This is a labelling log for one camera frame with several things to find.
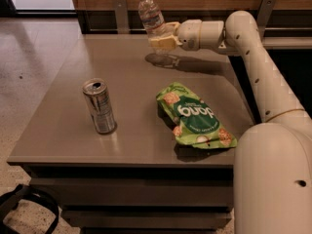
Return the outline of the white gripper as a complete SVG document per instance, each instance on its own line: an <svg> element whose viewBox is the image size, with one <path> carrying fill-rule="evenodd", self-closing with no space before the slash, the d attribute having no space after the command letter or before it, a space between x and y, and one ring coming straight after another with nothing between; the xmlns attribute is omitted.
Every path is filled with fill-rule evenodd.
<svg viewBox="0 0 312 234"><path fill-rule="evenodd" d="M178 21L167 22L166 34L169 36L150 38L149 45L155 50L165 51L179 46L185 51L216 50L223 41L223 28L222 20L190 19L182 24Z"/></svg>

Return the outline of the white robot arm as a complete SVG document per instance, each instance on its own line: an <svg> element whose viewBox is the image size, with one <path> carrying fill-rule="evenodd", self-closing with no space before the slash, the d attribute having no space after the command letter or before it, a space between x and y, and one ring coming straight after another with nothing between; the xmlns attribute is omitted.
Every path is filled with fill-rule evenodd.
<svg viewBox="0 0 312 234"><path fill-rule="evenodd" d="M149 40L156 50L210 49L240 56L261 123L241 136L234 155L235 234L312 234L312 120L263 47L246 11L225 22L170 22Z"/></svg>

